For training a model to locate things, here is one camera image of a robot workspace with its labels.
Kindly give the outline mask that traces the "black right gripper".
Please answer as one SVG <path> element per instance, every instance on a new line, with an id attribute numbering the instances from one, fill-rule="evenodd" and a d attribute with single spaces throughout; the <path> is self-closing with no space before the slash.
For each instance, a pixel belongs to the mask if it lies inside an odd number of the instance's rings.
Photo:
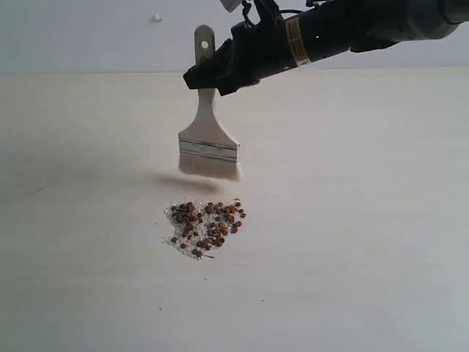
<path id="1" fill-rule="evenodd" d="M 216 89 L 221 96 L 229 95 L 298 67 L 280 13 L 259 17 L 257 22 L 249 11 L 242 14 L 243 20 L 231 28 L 232 38 L 182 76 L 189 89 Z"/>

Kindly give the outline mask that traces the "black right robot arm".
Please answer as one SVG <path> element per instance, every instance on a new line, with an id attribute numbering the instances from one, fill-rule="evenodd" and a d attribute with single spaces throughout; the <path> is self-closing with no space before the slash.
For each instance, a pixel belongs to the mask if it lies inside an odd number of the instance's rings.
<path id="1" fill-rule="evenodd" d="M 283 18 L 274 1 L 255 1 L 259 22 L 231 29 L 214 54 L 189 68 L 189 89 L 228 95 L 262 79 L 350 51 L 440 40 L 468 21 L 467 1 L 309 1 Z"/>

